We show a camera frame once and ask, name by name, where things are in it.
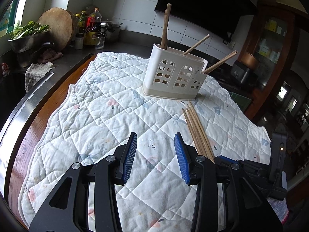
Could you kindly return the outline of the wooden chopstick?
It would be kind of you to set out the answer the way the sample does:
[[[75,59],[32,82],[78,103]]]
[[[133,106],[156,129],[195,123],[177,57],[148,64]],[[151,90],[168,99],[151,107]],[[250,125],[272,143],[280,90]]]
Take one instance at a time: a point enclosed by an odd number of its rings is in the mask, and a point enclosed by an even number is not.
[[[166,49],[167,30],[168,30],[168,14],[167,14],[167,10],[165,10],[164,24],[163,24],[163,31],[162,31],[162,38],[161,38],[161,45],[160,45],[161,49]]]
[[[192,125],[193,125],[193,128],[195,129],[195,133],[196,133],[196,135],[197,135],[197,137],[198,137],[198,139],[199,139],[199,142],[200,142],[200,144],[201,144],[201,149],[202,149],[203,152],[204,152],[204,156],[208,158],[208,155],[207,155],[206,150],[205,150],[205,148],[206,148],[206,147],[205,147],[205,143],[204,143],[204,141],[202,141],[201,133],[199,132],[198,126],[197,126],[197,124],[196,124],[196,121],[195,121],[194,118],[193,118],[193,115],[192,115],[192,113],[191,113],[191,111],[190,111],[190,109],[189,109],[189,106],[186,107],[186,112],[187,112],[187,114],[188,114],[188,116],[189,116],[189,118],[190,118],[190,120],[191,120],[191,123],[192,123]]]
[[[161,48],[166,49],[167,47],[167,35],[168,35],[168,23],[171,11],[171,4],[167,3],[166,10],[165,10],[165,20],[163,25],[163,32],[162,32],[162,41],[161,41]]]
[[[193,141],[194,141],[194,143],[195,143],[195,147],[196,147],[196,149],[197,149],[197,153],[198,153],[199,155],[204,155],[204,152],[203,152],[203,150],[201,149],[201,144],[200,144],[200,142],[199,142],[199,139],[198,139],[198,137],[197,137],[197,135],[196,135],[196,133],[195,133],[195,129],[193,128],[193,125],[192,125],[192,123],[191,123],[191,120],[190,120],[190,118],[189,118],[189,116],[188,116],[188,114],[187,114],[187,112],[186,112],[186,110],[185,110],[184,108],[182,108],[182,112],[183,112],[183,114],[184,114],[184,118],[185,118],[186,123],[187,123],[187,125],[188,125],[188,129],[189,129],[189,131],[190,131],[190,134],[191,134],[191,136],[192,136],[192,139],[193,139]]]
[[[233,52],[231,52],[229,55],[227,55],[226,57],[224,57],[223,59],[219,60],[218,62],[216,62],[214,65],[212,65],[209,68],[206,68],[202,73],[203,74],[208,74],[210,72],[212,72],[213,70],[215,70],[216,68],[218,68],[219,66],[221,66],[223,63],[225,63],[227,60],[233,58],[234,56],[236,56],[238,54],[237,50],[234,50]]]
[[[198,47],[200,44],[202,44],[204,41],[206,41],[210,37],[210,34],[207,34],[203,39],[195,43],[192,47],[190,47],[188,50],[186,50],[183,55],[189,54],[192,50],[194,50],[196,47]]]
[[[208,158],[214,162],[214,154],[213,154],[210,142],[208,140],[208,137],[206,135],[206,132],[205,132],[205,130],[204,130],[202,124],[201,124],[201,121],[199,120],[199,117],[198,117],[191,101],[189,101],[188,103],[189,103],[189,109],[190,109],[190,111],[193,115],[194,120],[196,121],[199,132],[201,133],[202,141],[204,141],[204,143],[205,143],[205,147],[206,147],[205,150],[206,150],[206,153],[208,155]]]

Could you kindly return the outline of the black box appliance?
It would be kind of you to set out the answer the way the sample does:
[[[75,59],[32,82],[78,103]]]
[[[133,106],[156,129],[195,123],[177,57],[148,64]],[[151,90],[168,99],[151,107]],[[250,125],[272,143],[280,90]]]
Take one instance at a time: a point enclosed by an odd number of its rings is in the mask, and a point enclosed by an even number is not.
[[[232,69],[230,71],[231,76],[234,77],[241,84],[243,84],[246,81],[249,73],[250,68],[248,68],[245,64],[237,60],[232,65]]]

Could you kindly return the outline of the white quilted cloth mat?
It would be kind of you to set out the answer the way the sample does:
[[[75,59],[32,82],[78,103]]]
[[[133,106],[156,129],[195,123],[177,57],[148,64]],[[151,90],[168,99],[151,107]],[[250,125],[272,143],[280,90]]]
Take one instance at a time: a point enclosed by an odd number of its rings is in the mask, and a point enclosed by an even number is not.
[[[124,231],[189,231],[196,187],[182,180],[174,135],[193,140],[184,103],[149,97],[142,90],[148,60],[127,53],[97,55],[64,102],[50,116],[31,156],[18,197],[30,225],[55,184],[75,162],[91,165],[137,134],[137,151],[126,185],[116,187]]]

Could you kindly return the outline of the cream plastic utensil holder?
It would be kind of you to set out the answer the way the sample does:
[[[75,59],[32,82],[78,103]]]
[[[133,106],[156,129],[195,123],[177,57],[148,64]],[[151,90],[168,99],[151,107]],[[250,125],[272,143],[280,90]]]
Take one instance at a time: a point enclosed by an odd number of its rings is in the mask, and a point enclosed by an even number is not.
[[[194,100],[207,75],[207,60],[174,48],[154,44],[143,81],[148,96],[172,100]]]

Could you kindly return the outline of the copper coloured pot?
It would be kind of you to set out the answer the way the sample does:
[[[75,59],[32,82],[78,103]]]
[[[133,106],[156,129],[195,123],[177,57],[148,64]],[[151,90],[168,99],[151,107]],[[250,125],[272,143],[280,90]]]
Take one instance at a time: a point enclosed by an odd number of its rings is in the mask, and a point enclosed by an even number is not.
[[[259,65],[259,61],[257,60],[257,58],[248,52],[245,52],[243,54],[241,58],[241,63],[252,70],[255,70]]]

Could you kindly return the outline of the grey dish rag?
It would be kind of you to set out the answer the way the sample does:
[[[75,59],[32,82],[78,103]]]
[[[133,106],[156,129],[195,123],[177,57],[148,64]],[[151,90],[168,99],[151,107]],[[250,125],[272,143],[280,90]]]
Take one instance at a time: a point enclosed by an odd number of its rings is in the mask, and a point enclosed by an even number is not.
[[[31,64],[25,73],[25,91],[28,93],[54,67],[55,64],[49,61],[47,63]]]

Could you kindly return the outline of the black range hood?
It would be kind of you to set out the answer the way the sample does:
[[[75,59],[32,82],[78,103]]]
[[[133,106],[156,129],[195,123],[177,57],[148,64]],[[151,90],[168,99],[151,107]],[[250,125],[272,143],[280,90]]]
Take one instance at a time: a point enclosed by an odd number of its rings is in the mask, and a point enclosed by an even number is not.
[[[236,30],[239,19],[254,11],[250,0],[158,0],[156,11],[171,4],[171,15],[196,24],[227,39]]]

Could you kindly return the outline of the silver pressure cooker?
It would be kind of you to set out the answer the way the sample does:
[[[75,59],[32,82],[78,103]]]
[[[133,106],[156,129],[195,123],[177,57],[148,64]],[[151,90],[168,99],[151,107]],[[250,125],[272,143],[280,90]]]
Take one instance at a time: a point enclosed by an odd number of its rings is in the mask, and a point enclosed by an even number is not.
[[[106,36],[106,39],[114,41],[118,38],[122,23],[114,23],[113,21],[106,20],[101,22],[101,32]]]

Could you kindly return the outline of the yellow label oil bottle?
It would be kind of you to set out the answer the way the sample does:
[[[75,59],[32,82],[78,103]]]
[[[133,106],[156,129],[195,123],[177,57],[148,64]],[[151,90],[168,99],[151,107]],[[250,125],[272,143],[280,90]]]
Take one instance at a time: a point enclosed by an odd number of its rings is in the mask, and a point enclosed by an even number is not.
[[[86,46],[95,46],[98,44],[101,32],[101,22],[102,16],[99,12],[99,8],[96,7],[86,23],[86,33],[84,37],[84,44]]]

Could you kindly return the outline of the white small jar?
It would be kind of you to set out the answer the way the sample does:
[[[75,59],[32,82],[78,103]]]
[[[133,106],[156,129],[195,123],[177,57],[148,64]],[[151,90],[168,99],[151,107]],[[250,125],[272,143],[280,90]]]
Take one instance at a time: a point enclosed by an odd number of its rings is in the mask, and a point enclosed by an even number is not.
[[[75,37],[75,49],[81,50],[83,48],[84,34],[78,33]]]

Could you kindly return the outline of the metal bowl of greens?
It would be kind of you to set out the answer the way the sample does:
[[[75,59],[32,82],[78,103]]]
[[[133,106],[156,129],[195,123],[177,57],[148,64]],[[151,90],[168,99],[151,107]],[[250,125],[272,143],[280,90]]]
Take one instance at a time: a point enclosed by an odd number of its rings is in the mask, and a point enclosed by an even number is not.
[[[23,26],[15,27],[8,42],[14,52],[25,52],[44,39],[49,28],[47,24],[31,20]]]

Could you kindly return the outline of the round wooden cutting board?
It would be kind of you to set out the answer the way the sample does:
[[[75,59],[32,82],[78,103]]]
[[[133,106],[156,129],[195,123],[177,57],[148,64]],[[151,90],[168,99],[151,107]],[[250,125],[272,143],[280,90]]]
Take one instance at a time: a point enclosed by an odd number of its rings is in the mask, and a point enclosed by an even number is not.
[[[38,22],[49,26],[52,41],[58,50],[64,49],[73,36],[73,14],[59,7],[45,11]]]

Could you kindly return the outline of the wall power socket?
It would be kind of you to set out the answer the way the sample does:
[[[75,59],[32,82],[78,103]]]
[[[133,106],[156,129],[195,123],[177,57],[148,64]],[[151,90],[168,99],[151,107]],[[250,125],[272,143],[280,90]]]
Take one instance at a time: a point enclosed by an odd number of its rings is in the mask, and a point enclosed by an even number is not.
[[[231,50],[234,50],[235,49],[235,44],[236,42],[231,40],[228,44],[227,44],[227,47]]]

